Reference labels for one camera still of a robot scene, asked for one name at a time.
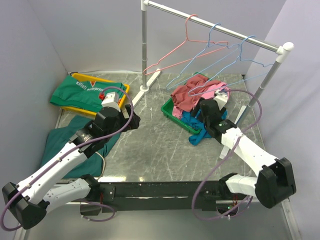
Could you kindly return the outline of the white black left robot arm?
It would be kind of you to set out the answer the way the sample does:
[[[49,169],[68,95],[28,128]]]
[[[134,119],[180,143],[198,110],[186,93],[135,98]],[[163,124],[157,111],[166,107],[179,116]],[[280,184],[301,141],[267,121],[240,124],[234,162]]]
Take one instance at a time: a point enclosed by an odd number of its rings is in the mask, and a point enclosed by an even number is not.
[[[103,107],[95,119],[79,129],[49,162],[18,184],[9,182],[2,188],[4,210],[11,212],[21,228],[33,228],[47,213],[68,202],[100,198],[100,183],[90,174],[57,188],[53,186],[102,149],[114,135],[139,127],[141,119],[134,112],[134,104],[125,105],[125,109],[128,118],[121,110]]]

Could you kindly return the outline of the teal blue t shirt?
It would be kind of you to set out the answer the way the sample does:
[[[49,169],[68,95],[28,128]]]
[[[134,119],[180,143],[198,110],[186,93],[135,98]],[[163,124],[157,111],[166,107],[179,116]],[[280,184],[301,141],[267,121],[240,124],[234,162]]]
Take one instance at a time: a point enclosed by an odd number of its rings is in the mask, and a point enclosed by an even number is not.
[[[193,145],[197,146],[203,139],[212,138],[208,131],[205,129],[203,122],[199,121],[197,118],[191,116],[190,112],[183,111],[182,117],[180,119],[184,124],[192,127],[193,129],[200,130],[199,133],[193,134],[188,138],[188,141]]]

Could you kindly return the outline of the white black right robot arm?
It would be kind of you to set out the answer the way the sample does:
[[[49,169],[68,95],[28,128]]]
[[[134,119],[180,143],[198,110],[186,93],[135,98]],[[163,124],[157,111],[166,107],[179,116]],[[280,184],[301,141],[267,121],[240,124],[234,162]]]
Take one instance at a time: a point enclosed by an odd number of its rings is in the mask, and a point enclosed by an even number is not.
[[[202,99],[198,107],[205,130],[220,144],[240,157],[254,172],[255,176],[230,173],[219,180],[219,195],[228,200],[235,194],[256,197],[266,208],[297,192],[291,162],[283,157],[266,152],[229,119],[222,119],[224,108],[219,108],[214,99]]]

